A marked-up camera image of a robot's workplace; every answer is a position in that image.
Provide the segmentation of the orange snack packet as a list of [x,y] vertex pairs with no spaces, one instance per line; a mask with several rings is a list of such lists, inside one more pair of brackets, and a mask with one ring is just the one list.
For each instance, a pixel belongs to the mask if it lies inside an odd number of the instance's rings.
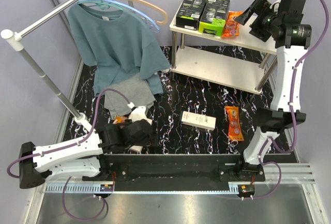
[[228,136],[231,141],[244,141],[244,137],[240,127],[239,109],[234,106],[226,106],[225,110],[229,118]]
[[235,19],[240,16],[242,11],[230,11],[228,19],[225,23],[225,28],[222,34],[222,38],[238,37],[240,35],[240,24]]
[[126,116],[116,116],[116,118],[113,121],[113,124],[119,124],[119,123],[124,123],[128,117]]

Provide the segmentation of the black green razor box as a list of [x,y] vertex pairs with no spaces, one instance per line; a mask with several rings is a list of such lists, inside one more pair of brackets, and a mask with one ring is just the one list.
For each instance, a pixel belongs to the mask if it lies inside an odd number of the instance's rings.
[[230,0],[207,0],[198,32],[220,37],[229,15],[230,3]]

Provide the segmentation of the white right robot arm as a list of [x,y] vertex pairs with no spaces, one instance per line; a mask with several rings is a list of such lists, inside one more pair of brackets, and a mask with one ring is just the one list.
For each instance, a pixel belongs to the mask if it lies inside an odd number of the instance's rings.
[[256,112],[257,129],[242,157],[233,167],[231,175],[239,180],[250,180],[262,172],[263,158],[272,142],[286,129],[301,124],[306,114],[300,110],[300,79],[303,56],[310,46],[312,28],[302,24],[306,0],[280,0],[278,8],[268,0],[254,2],[235,21],[245,25],[255,13],[250,24],[250,34],[266,42],[275,41],[277,52],[277,80],[269,108]]

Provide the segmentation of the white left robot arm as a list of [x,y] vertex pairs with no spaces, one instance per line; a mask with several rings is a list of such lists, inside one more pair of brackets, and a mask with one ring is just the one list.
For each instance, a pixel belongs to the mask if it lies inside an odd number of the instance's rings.
[[90,136],[54,145],[35,146],[26,142],[19,153],[19,187],[34,188],[60,175],[98,177],[105,181],[112,168],[100,162],[102,155],[120,154],[132,146],[156,146],[157,139],[155,122],[126,120],[100,127]]

